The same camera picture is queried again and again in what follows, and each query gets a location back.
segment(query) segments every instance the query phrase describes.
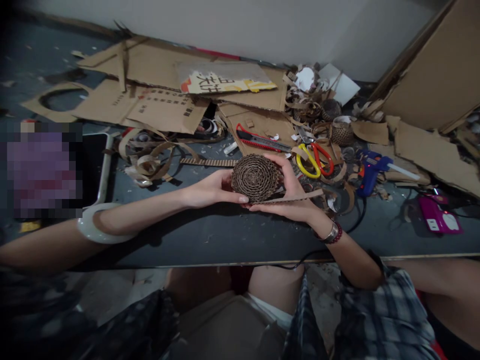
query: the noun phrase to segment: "scissor handle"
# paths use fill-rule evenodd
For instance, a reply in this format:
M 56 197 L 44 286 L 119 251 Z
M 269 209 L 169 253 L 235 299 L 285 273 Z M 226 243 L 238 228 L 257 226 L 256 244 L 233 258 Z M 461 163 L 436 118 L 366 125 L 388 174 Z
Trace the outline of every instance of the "scissor handle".
M 328 171 L 325 171 L 323 169 L 323 166 L 320 167 L 320 171 L 322 173 L 323 176 L 329 176 L 329 175 L 332 175 L 333 172 L 334 172 L 334 168 L 335 168 L 335 165 L 334 165 L 334 161 L 332 160 L 332 157 L 330 156 L 330 154 L 323 148 L 321 147 L 320 145 L 318 145 L 317 143 L 315 142 L 312 142 L 311 143 L 311 147 L 313 148 L 313 153 L 315 154 L 315 161 L 317 162 L 318 165 L 321 164 L 320 162 L 320 156 L 319 156 L 319 151 L 325 155 L 327 161 L 328 161 Z
M 304 165 L 302 164 L 302 157 L 299 155 L 299 154 L 296 154 L 296 164 L 298 165 L 298 167 L 300 168 L 300 171 L 302 173 L 305 174 L 305 176 L 307 176 L 308 178 L 310 179 L 318 179 L 320 176 L 322 176 L 322 172 L 320 170 L 320 167 L 319 165 L 317 164 L 317 162 L 315 161 L 314 157 L 312 156 L 312 154 L 310 154 L 310 152 L 307 150 L 307 147 L 305 146 L 305 144 L 300 144 L 298 145 L 298 148 L 303 150 L 307 155 L 308 155 L 308 160 L 311 162 L 311 164 L 313 165 L 313 167 L 315 168 L 315 172 L 316 174 L 312 174 L 312 173 L 309 173 Z

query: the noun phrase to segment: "wrist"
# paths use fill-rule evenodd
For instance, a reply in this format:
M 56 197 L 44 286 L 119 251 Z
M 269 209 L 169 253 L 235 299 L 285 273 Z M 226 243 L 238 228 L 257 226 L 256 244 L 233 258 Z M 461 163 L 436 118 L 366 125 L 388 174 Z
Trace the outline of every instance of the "wrist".
M 313 211 L 306 223 L 322 239 L 330 234 L 333 227 L 333 221 L 321 209 Z

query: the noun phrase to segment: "blue glue gun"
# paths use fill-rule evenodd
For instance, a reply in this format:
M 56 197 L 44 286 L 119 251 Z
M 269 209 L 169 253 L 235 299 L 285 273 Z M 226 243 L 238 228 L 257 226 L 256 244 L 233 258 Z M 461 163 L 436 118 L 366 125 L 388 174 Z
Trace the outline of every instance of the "blue glue gun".
M 359 197 L 369 197 L 377 183 L 377 175 L 381 171 L 388 171 L 393 165 L 393 160 L 388 156 L 382 156 L 378 152 L 368 149 L 359 149 L 357 156 L 362 160 L 365 173 L 360 187 L 356 190 Z

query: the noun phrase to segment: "black table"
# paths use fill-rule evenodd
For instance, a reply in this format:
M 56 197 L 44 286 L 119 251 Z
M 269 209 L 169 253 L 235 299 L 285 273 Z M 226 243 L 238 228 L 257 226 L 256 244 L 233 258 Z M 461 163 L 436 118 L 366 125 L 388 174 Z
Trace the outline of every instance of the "black table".
M 0 87 L 0 105 L 9 109 L 15 118 L 2 117 L 2 123 L 34 116 L 19 103 L 51 87 L 39 77 L 61 73 L 75 65 L 76 59 L 70 55 L 70 51 L 93 54 L 111 44 L 91 35 L 25 22 L 14 22 L 10 28 L 11 42 L 3 50 L 0 59 L 1 80 L 14 80 L 17 83 L 12 88 Z M 80 82 L 92 88 L 103 78 L 101 73 L 86 73 L 87 77 Z M 82 101 L 79 94 L 81 92 L 63 94 L 53 99 L 50 105 L 56 110 L 72 109 Z M 48 121 L 39 116 L 36 119 Z M 83 132 L 96 133 L 105 127 L 105 124 L 85 123 Z M 118 130 L 121 129 L 112 126 L 109 132 Z M 222 146 L 231 142 L 232 137 L 229 136 L 219 143 L 193 144 L 192 148 L 208 159 L 227 159 Z M 239 159 L 240 156 L 237 151 L 232 158 Z M 169 173 L 182 182 L 180 188 L 194 184 L 217 170 L 213 167 L 179 165 L 179 158 L 180 153 L 176 152 Z M 179 188 L 171 183 L 162 183 L 155 191 L 140 189 L 126 174 L 118 171 L 123 167 L 121 159 L 112 162 L 111 201 L 126 204 Z M 405 220 L 404 206 L 416 204 L 414 190 L 396 188 L 393 184 L 386 184 L 385 188 L 393 200 L 384 201 L 378 196 L 369 198 L 366 216 L 351 234 L 363 248 L 373 250 L 384 259 L 480 255 L 480 241 L 475 235 L 480 220 L 461 218 L 464 234 L 438 237 L 427 230 L 421 219 L 412 223 Z M 343 195 L 340 201 L 346 207 L 348 199 Z M 351 227 L 361 209 L 362 203 L 357 201 L 351 213 L 339 218 L 340 224 L 345 229 Z M 6 241 L 19 236 L 18 224 L 12 219 L 2 219 L 2 225 Z M 135 240 L 114 246 L 90 259 L 81 268 L 295 263 L 312 250 L 324 251 L 316 253 L 310 260 L 332 260 L 330 253 L 307 226 L 275 215 L 249 213 L 237 205 L 222 203 L 177 214 L 143 231 Z

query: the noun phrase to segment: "power cord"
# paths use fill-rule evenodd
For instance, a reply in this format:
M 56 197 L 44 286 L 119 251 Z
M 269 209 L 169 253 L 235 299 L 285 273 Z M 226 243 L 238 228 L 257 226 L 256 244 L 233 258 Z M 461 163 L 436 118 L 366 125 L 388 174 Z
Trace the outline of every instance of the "power cord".
M 358 226 L 360 225 L 360 223 L 362 222 L 362 220 L 365 217 L 365 213 L 367 212 L 367 198 L 362 197 L 361 199 L 363 200 L 363 210 L 361 211 L 360 216 L 358 217 L 356 222 L 353 224 L 353 226 L 350 229 L 345 231 L 346 233 L 351 233 L 356 228 L 358 228 Z M 300 265 L 302 265 L 304 263 L 304 261 L 307 260 L 311 255 L 316 254 L 316 253 L 323 253 L 324 251 L 325 251 L 325 249 L 310 251 L 310 252 L 306 253 L 301 258 L 301 260 L 299 262 L 297 262 L 294 266 L 283 266 L 283 265 L 273 265 L 273 266 L 277 267 L 277 268 L 286 269 L 286 270 L 293 270 L 293 269 L 298 268 Z

